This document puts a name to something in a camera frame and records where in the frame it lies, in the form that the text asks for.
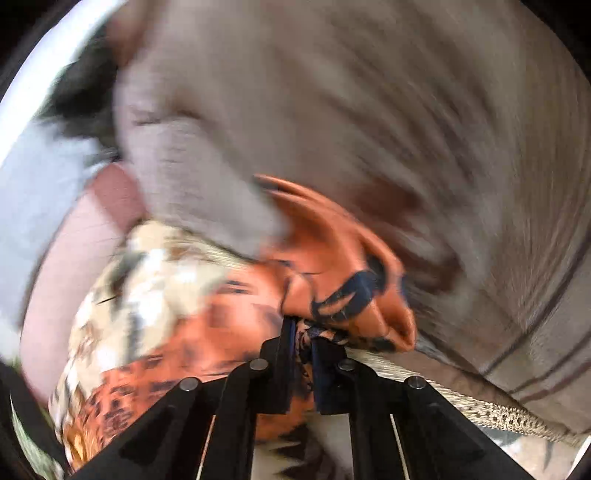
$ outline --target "orange cloth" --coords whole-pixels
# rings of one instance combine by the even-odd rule
[[[392,251],[323,196],[283,180],[261,182],[289,221],[289,237],[270,246],[262,261],[232,270],[205,311],[178,319],[165,345],[103,373],[102,385],[65,432],[66,438],[84,438],[74,468],[182,378],[214,380],[257,357],[261,343],[279,334],[284,315],[302,319],[297,352],[314,336],[371,349],[414,347],[414,317],[401,293],[403,268]],[[260,416],[258,439],[288,432],[312,407],[311,369],[302,367],[310,379],[304,382],[306,398],[295,397],[286,416]]]

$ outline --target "black pattern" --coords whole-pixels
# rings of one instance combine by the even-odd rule
[[[250,285],[248,283],[244,283],[238,280],[228,280],[217,290],[217,293],[220,295],[256,295],[256,289],[253,285]]]
[[[100,412],[102,411],[102,405],[99,401],[97,401],[96,393],[94,393],[94,395],[92,395],[88,399],[88,403],[89,403],[89,406],[94,408],[92,415],[94,416],[94,418],[97,418],[100,415]]]
[[[374,295],[379,293],[381,281],[371,270],[362,270],[355,272],[339,289],[323,301],[312,300],[310,311],[313,319],[317,322],[327,323],[345,323],[349,319],[359,315],[374,299]],[[337,312],[332,314],[321,314],[320,309],[329,309],[338,305],[343,299],[350,297],[349,301]]]
[[[211,375],[213,377],[217,377],[220,375],[229,375],[230,372],[241,363],[242,361],[240,360],[224,360],[222,362],[218,362],[215,366],[212,367],[212,371],[208,373],[208,375]]]
[[[178,380],[166,380],[164,382],[150,382],[150,393],[167,392],[178,383]]]
[[[207,324],[211,328],[224,328],[228,326],[228,307],[219,303],[212,303],[207,310]]]
[[[514,353],[519,347],[525,344],[531,335],[533,335],[538,330],[538,328],[544,324],[545,320],[554,311],[564,296],[564,293],[568,289],[570,282],[574,278],[574,275],[578,272],[580,266],[583,264],[583,260],[586,258],[587,253],[589,252],[589,247],[591,247],[591,227],[588,228],[583,242],[579,245],[574,258],[569,265],[569,269],[560,281],[560,284],[554,291],[553,295],[550,297],[546,306],[542,309],[542,311],[540,311],[534,321],[527,327],[525,332],[520,335],[519,338],[515,340],[507,350],[505,350],[500,356],[491,362],[490,366],[488,366],[488,368],[482,372],[482,375],[490,375],[495,368],[503,363],[504,360],[509,358],[511,354]]]
[[[133,272],[133,270],[139,265],[145,256],[146,254],[143,252],[132,252],[126,249],[121,254],[119,262],[111,272],[111,276],[109,277],[108,281],[109,288],[113,294],[111,299],[114,300],[111,318],[116,318],[115,315],[121,308],[121,295],[123,293],[125,281],[127,280],[129,274]]]
[[[260,305],[258,303],[253,304],[256,307],[261,316],[278,332],[281,330],[281,325],[283,324],[283,317],[279,315],[277,310],[273,307],[269,307],[269,305]]]
[[[139,337],[142,331],[142,318],[139,313],[131,311],[129,313],[129,332],[127,334],[127,352],[125,362],[130,364],[138,359]]]
[[[384,294],[386,291],[386,267],[382,261],[375,255],[366,255],[365,261],[369,269],[374,273],[375,277],[375,290],[380,294]]]
[[[152,370],[153,368],[159,366],[163,359],[164,355],[161,353],[158,353],[157,355],[146,355],[143,358],[144,361],[142,363],[142,367],[144,370]]]
[[[117,393],[122,397],[125,397],[127,395],[135,395],[137,391],[135,387],[132,387],[131,385],[119,385],[118,387],[111,388],[111,394],[113,393]]]
[[[578,380],[580,377],[582,377],[585,373],[587,373],[587,371],[591,368],[591,359],[587,360],[583,365],[581,365],[580,367],[578,367],[571,375],[569,375],[568,377],[564,378],[562,381],[558,382],[555,386],[553,386],[552,388],[545,388],[539,392],[536,392],[532,395],[529,395],[527,397],[524,398],[519,398],[519,402],[521,404],[525,404],[531,401],[535,401],[535,400],[541,400],[542,398],[548,397],[549,395],[554,395],[555,393],[558,393],[561,390],[564,390],[566,387],[568,387],[569,385],[571,385],[573,382],[575,382],[576,380]]]
[[[189,342],[183,342],[181,347],[181,366],[189,370],[197,361],[197,349]]]
[[[349,480],[345,470],[326,452],[306,425],[281,437],[295,445],[282,447],[275,452],[297,460],[301,465],[283,470],[281,474],[291,480]]]
[[[573,349],[567,353],[564,357],[562,357],[556,364],[552,366],[544,375],[540,375],[539,377],[530,378],[528,381],[523,382],[518,387],[515,387],[513,390],[509,390],[507,393],[509,395],[514,395],[517,392],[533,385],[535,383],[541,382],[546,380],[550,375],[556,372],[560,367],[562,367],[566,362],[568,362],[575,354],[580,352],[583,348],[587,347],[587,344],[591,340],[591,330],[589,330],[583,338],[573,347]]]
[[[114,437],[124,431],[128,427],[129,420],[133,415],[133,412],[128,408],[121,407],[119,400],[111,401],[111,409],[103,418],[105,437]]]

